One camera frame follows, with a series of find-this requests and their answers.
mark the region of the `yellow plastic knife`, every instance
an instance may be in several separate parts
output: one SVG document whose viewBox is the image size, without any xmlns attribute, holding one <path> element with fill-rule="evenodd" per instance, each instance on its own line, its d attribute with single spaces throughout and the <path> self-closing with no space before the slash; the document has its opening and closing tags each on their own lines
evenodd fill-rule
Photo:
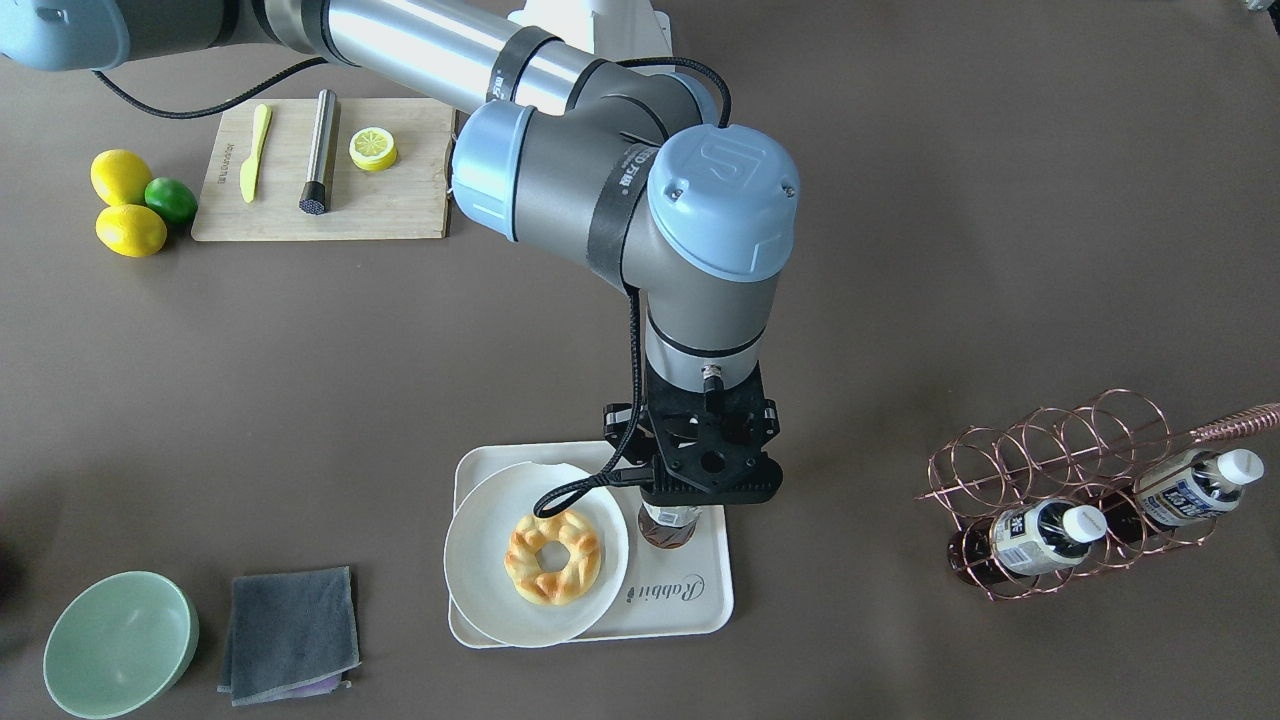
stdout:
<svg viewBox="0 0 1280 720">
<path fill-rule="evenodd" d="M 266 142 L 266 128 L 271 124 L 271 106 L 253 108 L 253 147 L 248 160 L 241 165 L 241 196 L 244 202 L 252 202 L 257 192 L 257 165 L 262 161 L 262 143 Z"/>
</svg>

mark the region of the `black cable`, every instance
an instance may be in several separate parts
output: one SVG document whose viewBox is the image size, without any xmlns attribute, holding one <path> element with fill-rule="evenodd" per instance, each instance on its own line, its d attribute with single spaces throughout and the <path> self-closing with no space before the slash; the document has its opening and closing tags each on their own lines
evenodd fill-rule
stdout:
<svg viewBox="0 0 1280 720">
<path fill-rule="evenodd" d="M 733 101 L 728 95 L 728 83 L 724 78 L 719 77 L 719 73 L 710 69 L 710 67 L 699 63 L 698 60 L 690 60 L 689 58 L 636 58 L 634 60 L 618 60 L 618 64 L 623 68 L 643 68 L 649 65 L 680 65 L 681 68 L 689 68 L 696 70 L 704 76 L 707 79 L 712 81 L 716 90 L 721 94 L 721 118 L 717 127 L 728 127 L 728 114 L 733 108 Z"/>
<path fill-rule="evenodd" d="M 300 72 L 302 72 L 302 70 L 305 70 L 307 68 L 314 68 L 316 65 L 323 65 L 325 63 L 328 63 L 328 60 L 325 60 L 324 58 L 310 58 L 307 60 L 302 60 L 301 63 L 298 63 L 296 65 L 289 65 L 288 68 L 284 68 L 283 70 L 280 70 L 280 72 L 275 73 L 274 76 L 266 78 L 261 83 L 259 83 L 259 85 L 251 87 L 250 90 L 247 90 L 247 91 L 237 95 L 236 97 L 232 97 L 230 100 L 228 100 L 225 102 L 221 102 L 219 105 L 214 105 L 212 108 L 205 108 L 204 110 L 191 110 L 188 113 L 172 113 L 169 110 L 159 110 L 156 108 L 152 108 L 151 105 L 147 105 L 147 104 L 142 102 L 141 100 L 138 100 L 137 97 L 133 97 L 128 92 L 120 90 L 120 86 L 118 86 L 114 82 L 111 82 L 110 79 L 108 79 L 108 77 L 104 76 L 101 72 L 99 72 L 99 70 L 91 70 L 91 72 L 93 73 L 93 77 L 96 77 L 97 79 L 102 81 L 102 85 L 105 85 L 108 88 L 110 88 L 111 92 L 119 95 L 122 100 L 124 100 L 129 105 L 133 105 L 138 110 L 142 110 L 143 113 L 148 113 L 148 114 L 155 115 L 157 118 L 165 118 L 168 120 L 192 120 L 195 118 L 205 118 L 205 117 L 209 117 L 209 115 L 216 115 L 218 113 L 227 111 L 227 110 L 229 110 L 229 109 L 239 105 L 241 102 L 248 100 L 250 97 L 253 97 L 255 95 L 262 92 L 268 87 L 271 87 L 273 85 L 280 82 L 282 79 L 284 79 L 284 78 L 287 78 L 287 77 L 289 77 L 292 74 L 300 73 Z"/>
<path fill-rule="evenodd" d="M 631 484 L 625 483 L 621 475 L 613 469 L 617 466 L 618 460 L 622 459 L 622 451 L 626 450 L 627 443 L 631 442 L 631 438 L 636 433 L 636 427 L 640 423 L 640 404 L 644 400 L 644 379 L 641 377 L 640 363 L 640 291 L 627 286 L 627 300 L 631 301 L 631 418 L 627 419 L 622 439 L 618 441 L 618 446 L 613 450 L 613 457 L 609 457 L 609 461 L 600 468 L 599 473 L 581 480 L 566 483 L 540 497 L 534 503 L 534 515 L 538 518 L 545 519 L 559 515 L 594 488 Z M 553 500 L 564 496 L 568 496 L 568 498 L 552 507 L 547 507 Z"/>
</svg>

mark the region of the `light green bowl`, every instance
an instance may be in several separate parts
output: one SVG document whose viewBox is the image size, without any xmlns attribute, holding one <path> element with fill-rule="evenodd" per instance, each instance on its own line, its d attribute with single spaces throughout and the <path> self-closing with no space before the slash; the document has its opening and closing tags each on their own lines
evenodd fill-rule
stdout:
<svg viewBox="0 0 1280 720">
<path fill-rule="evenodd" d="M 77 717 L 118 717 L 178 682 L 198 637 L 195 606 L 168 578 L 111 575 L 82 592 L 54 625 L 45 687 Z"/>
</svg>

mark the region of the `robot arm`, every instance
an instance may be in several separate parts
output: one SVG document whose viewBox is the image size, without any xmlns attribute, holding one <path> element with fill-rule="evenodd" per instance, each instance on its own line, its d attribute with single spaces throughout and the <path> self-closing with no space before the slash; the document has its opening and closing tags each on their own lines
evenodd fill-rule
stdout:
<svg viewBox="0 0 1280 720">
<path fill-rule="evenodd" d="M 0 51 L 41 69 L 279 42 L 471 113 L 453 155 L 462 211 L 646 295 L 645 432 L 623 448 L 648 468 L 644 498 L 763 502 L 781 484 L 762 450 L 778 423 L 756 357 L 794 243 L 799 177 L 763 133 L 710 124 L 701 85 L 641 76 L 447 0 L 86 0 L 76 10 L 15 0 L 0 3 Z M 634 411 L 605 407 L 605 437 L 617 445 Z"/>
</svg>

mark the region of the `lemon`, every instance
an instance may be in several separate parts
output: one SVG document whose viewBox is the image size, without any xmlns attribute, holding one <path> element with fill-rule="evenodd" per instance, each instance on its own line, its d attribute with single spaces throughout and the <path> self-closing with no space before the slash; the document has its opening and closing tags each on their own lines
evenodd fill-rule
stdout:
<svg viewBox="0 0 1280 720">
<path fill-rule="evenodd" d="M 376 173 L 396 164 L 396 138 L 383 128 L 365 128 L 351 136 L 351 160 L 361 170 Z"/>
<path fill-rule="evenodd" d="M 108 205 L 141 205 L 151 169 L 128 150 L 108 150 L 88 169 L 93 190 Z"/>
<path fill-rule="evenodd" d="M 142 205 L 113 205 L 97 215 L 97 238 L 129 258 L 145 258 L 164 247 L 169 234 L 164 219 Z"/>
</svg>

